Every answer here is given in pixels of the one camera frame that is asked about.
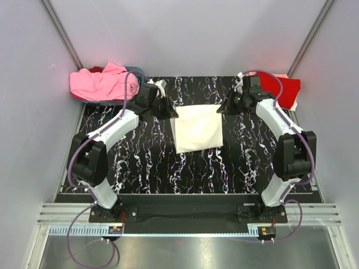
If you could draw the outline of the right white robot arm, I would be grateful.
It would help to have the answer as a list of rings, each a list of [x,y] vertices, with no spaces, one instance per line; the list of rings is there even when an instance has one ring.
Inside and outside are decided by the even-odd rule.
[[[240,90],[231,89],[220,114],[252,110],[273,133],[277,145],[272,160],[274,174],[259,194],[245,220],[273,221],[284,214],[285,198],[296,185],[311,182],[315,172],[316,134],[296,125],[280,107],[277,96],[265,92],[255,71],[238,74]]]

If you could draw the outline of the folded red t shirt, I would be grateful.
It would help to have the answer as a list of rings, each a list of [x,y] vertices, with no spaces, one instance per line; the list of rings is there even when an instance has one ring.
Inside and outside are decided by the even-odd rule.
[[[289,110],[294,101],[297,101],[297,95],[301,89],[301,80],[278,77],[278,80],[276,80],[273,76],[264,72],[256,72],[256,74],[260,76],[263,91],[271,92],[275,97],[280,93],[280,84],[278,80],[282,83],[283,91],[278,99],[281,108]]]

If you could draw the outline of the aluminium frame rail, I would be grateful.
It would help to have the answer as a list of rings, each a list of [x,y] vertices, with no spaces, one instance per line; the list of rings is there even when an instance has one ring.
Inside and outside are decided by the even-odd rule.
[[[88,203],[45,203],[37,220],[39,225],[67,225]],[[302,203],[303,225],[341,224],[337,208],[333,203]],[[286,216],[291,225],[300,217],[300,210],[295,203],[285,205]]]

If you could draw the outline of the folded light pink t shirt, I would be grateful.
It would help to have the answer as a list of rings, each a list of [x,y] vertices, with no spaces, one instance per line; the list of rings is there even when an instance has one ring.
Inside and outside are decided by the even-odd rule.
[[[274,76],[278,78],[288,78],[287,74],[274,74]]]

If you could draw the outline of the right aluminium corner post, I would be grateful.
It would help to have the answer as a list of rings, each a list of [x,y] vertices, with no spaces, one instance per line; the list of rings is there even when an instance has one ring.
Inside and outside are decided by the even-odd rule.
[[[335,5],[336,0],[326,0],[324,1],[323,6],[321,7],[317,17],[310,27],[299,51],[297,52],[288,72],[288,77],[293,77],[294,73],[296,72],[297,68],[299,67],[301,61],[303,60],[306,52],[308,51],[310,45],[314,41],[316,35],[318,34],[320,28],[322,27],[323,23],[325,22],[328,14],[330,13],[331,9]]]

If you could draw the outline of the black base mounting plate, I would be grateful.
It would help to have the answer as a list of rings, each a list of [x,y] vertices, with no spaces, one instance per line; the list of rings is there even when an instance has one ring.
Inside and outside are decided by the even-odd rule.
[[[256,194],[121,194],[127,234],[238,234],[247,224],[286,224],[288,210],[262,215]]]

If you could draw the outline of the left aluminium corner post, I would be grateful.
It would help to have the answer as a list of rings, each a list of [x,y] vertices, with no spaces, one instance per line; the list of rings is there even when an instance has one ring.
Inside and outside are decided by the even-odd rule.
[[[68,34],[66,33],[65,27],[63,26],[63,23],[61,22],[61,19],[59,18],[59,15],[57,14],[52,2],[49,0],[40,0],[39,2],[43,6],[47,16],[49,17],[51,23],[53,24],[73,64],[76,66],[77,69],[82,69],[84,67],[82,61],[73,43],[71,42]]]

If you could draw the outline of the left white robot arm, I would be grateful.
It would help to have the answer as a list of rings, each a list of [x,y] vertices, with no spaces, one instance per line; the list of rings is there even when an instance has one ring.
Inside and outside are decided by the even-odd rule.
[[[126,134],[141,122],[178,118],[164,80],[141,85],[137,95],[123,104],[110,121],[88,134],[74,135],[67,163],[67,180],[74,188],[87,190],[94,199],[93,213],[99,213],[103,222],[114,222],[123,216],[121,200],[111,188],[108,179],[108,153]]]

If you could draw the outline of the red t shirt in basket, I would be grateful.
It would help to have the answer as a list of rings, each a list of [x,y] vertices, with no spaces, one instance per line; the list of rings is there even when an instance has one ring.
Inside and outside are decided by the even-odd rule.
[[[102,70],[103,69],[101,67],[98,67],[98,66],[89,68],[89,72],[91,72],[91,73],[96,73],[96,72],[102,73]]]

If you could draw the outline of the aluminium corner post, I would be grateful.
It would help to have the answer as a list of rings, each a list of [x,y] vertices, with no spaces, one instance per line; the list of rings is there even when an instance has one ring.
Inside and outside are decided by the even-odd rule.
[[[73,64],[76,66],[77,69],[82,69],[84,67],[82,61],[73,43],[71,42],[68,34],[66,33],[65,27],[63,26],[63,23],[61,22],[61,19],[59,18],[59,15],[57,14],[52,2],[49,0],[40,0],[39,2],[43,6],[47,16],[49,17],[51,23],[53,24]]]
[[[323,23],[325,22],[328,14],[330,13],[331,9],[335,5],[336,0],[326,0],[324,1],[323,6],[321,7],[317,17],[310,27],[299,51],[297,52],[288,72],[288,77],[293,77],[294,73],[296,72],[297,68],[299,67],[301,61],[303,60],[306,52],[308,51],[310,45],[314,41],[316,35],[318,34],[320,28],[322,27]]]

